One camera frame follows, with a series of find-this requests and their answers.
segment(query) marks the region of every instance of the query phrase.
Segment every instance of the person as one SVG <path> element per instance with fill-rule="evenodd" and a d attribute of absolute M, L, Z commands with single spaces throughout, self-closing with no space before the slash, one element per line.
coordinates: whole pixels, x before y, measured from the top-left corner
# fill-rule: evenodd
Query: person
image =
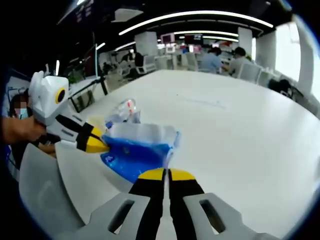
<path fill-rule="evenodd" d="M 46 128 L 33 116 L 24 119 L 2 117 L 1 128 L 3 143 L 7 145 L 21 141 L 33 142 L 46 135 Z"/>
<path fill-rule="evenodd" d="M 133 59 L 134 59 L 134 58 L 133 58 L 133 56 L 132 56 L 132 53 L 129 52 L 129 53 L 127 53 L 126 55 L 124 55 L 124 56 L 122 57 L 121 62 L 122 62 L 122 61 L 129 62 L 129 61 L 132 61 Z"/>
<path fill-rule="evenodd" d="M 20 93 L 13 96 L 10 102 L 9 115 L 11 118 L 24 120 L 33 115 L 30 108 L 30 102 L 28 101 L 27 93 Z M 15 161 L 17 169 L 20 169 L 21 161 L 25 152 L 25 149 L 29 143 L 32 143 L 43 152 L 56 158 L 56 150 L 54 145 L 45 145 L 45 137 L 39 137 L 38 139 L 26 139 L 11 144 L 11 151 Z"/>
<path fill-rule="evenodd" d="M 216 74 L 223 66 L 219 55 L 221 55 L 221 49 L 219 47 L 211 48 L 208 53 L 203 56 L 200 69 Z"/>
<path fill-rule="evenodd" d="M 108 75 L 108 72 L 111 70 L 111 65 L 104 62 L 102 70 L 105 75 Z"/>
<path fill-rule="evenodd" d="M 130 78 L 132 80 L 140 77 L 141 75 L 137 72 L 137 69 L 136 68 L 139 68 L 139 67 L 143 67 L 144 65 L 144 56 L 137 52 L 135 54 L 135 58 L 134 58 L 134 65 L 135 65 L 135 68 L 131 68 L 130 69 L 130 72 L 129 74 L 126 76 L 127 78 Z"/>
<path fill-rule="evenodd" d="M 234 60 L 231 61 L 228 68 L 229 74 L 232 77 L 237 77 L 242 64 L 250 64 L 251 62 L 246 58 L 246 50 L 242 47 L 237 47 L 234 50 Z"/>
<path fill-rule="evenodd" d="M 287 79 L 281 79 L 280 81 L 271 79 L 268 88 L 290 99 L 293 97 L 292 86 Z"/>

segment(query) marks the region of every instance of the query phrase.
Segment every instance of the yellow and black robot finger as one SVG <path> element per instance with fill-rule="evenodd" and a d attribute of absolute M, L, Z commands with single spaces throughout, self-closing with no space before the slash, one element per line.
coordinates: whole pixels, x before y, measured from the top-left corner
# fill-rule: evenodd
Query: yellow and black robot finger
<path fill-rule="evenodd" d="M 102 134 L 97 127 L 86 122 L 76 138 L 77 148 L 87 153 L 108 152 L 108 145 L 100 139 Z"/>
<path fill-rule="evenodd" d="M 136 240 L 156 239 L 163 213 L 165 176 L 166 170 L 164 168 L 146 171 L 139 175 L 129 192 L 150 197 L 138 228 Z"/>
<path fill-rule="evenodd" d="M 196 178 L 187 171 L 168 170 L 170 214 L 178 240 L 197 240 L 195 227 L 184 197 L 204 194 Z"/>

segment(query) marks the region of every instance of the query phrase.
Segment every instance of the plastic bag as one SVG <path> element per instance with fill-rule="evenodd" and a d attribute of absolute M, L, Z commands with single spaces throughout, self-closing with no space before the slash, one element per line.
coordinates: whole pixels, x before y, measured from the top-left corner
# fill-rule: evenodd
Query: plastic bag
<path fill-rule="evenodd" d="M 134 183 L 145 171 L 168 167 L 180 133 L 172 126 L 124 122 L 115 123 L 102 140 L 110 146 L 100 155 L 102 161 Z"/>

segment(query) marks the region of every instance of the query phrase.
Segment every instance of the person's hand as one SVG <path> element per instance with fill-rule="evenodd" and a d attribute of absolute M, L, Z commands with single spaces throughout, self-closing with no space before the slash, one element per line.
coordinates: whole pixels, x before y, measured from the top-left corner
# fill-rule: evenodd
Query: person's hand
<path fill-rule="evenodd" d="M 35 120 L 33 116 L 25 119 L 17 119 L 18 134 L 22 139 L 30 142 L 36 141 L 41 135 L 46 135 L 46 127 Z"/>

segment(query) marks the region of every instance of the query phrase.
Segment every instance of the gray gripper base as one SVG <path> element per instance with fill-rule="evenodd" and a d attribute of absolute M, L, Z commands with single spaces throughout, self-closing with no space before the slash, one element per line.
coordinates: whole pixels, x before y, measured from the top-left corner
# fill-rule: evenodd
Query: gray gripper base
<path fill-rule="evenodd" d="M 68 198 L 57 160 L 31 143 L 23 154 L 19 180 L 24 207 L 50 238 L 84 226 Z"/>
<path fill-rule="evenodd" d="M 195 229 L 198 240 L 277 240 L 278 238 L 267 233 L 256 233 L 242 222 L 240 212 L 222 201 L 213 193 L 185 196 L 183 198 Z M 222 227 L 219 234 L 215 234 L 209 218 L 203 209 L 209 209 L 212 222 Z"/>
<path fill-rule="evenodd" d="M 75 232 L 65 232 L 56 240 L 135 240 L 141 218 L 150 197 L 130 193 L 119 193 L 104 205 L 93 211 L 88 225 Z M 121 226 L 119 234 L 112 232 L 112 226 L 122 210 L 132 205 Z"/>

